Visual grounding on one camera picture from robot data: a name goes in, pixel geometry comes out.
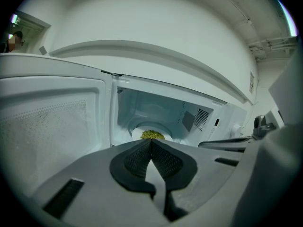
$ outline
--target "white wall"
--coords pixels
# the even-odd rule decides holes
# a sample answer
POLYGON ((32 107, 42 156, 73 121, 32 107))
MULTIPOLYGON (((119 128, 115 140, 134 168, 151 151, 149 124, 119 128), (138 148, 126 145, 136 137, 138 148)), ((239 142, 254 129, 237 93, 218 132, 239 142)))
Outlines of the white wall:
MULTIPOLYGON (((111 42, 116 46, 120 42, 132 42, 131 46, 138 43, 137 48, 145 44, 151 49, 154 46, 158 50, 163 48, 163 51, 178 53, 227 83, 241 94, 242 99, 254 101, 254 95, 249 92, 250 72, 256 79, 258 73, 247 46, 216 14, 192 0, 79 1, 64 18, 52 52, 56 56, 73 45, 84 50, 84 46, 106 47, 111 42)), ((91 56, 89 48, 85 50, 86 55, 91 56)), ((93 57, 94 60, 87 58, 87 62, 101 69, 104 69, 103 63, 110 64, 102 52, 93 57)), ((86 62, 79 56, 73 59, 86 62)), ((127 66, 127 74, 137 73, 137 66, 132 67, 131 63, 127 66)), ((119 67, 124 73, 125 67, 113 59, 112 66, 106 66, 106 69, 117 71, 119 67)), ((146 72, 152 68, 142 67, 141 70, 146 72)))
MULTIPOLYGON (((53 39, 58 33, 62 19, 64 18, 71 0, 24 0, 16 13, 46 27, 45 32, 36 41, 35 46, 44 46, 49 52, 53 39)), ((41 54, 39 50, 33 50, 35 54, 41 54)))
POLYGON ((276 105, 268 89, 283 72, 286 65, 287 60, 272 60, 258 63, 259 83, 257 87, 257 98, 251 117, 245 127, 244 136, 252 134, 254 120, 257 116, 265 115, 276 105))

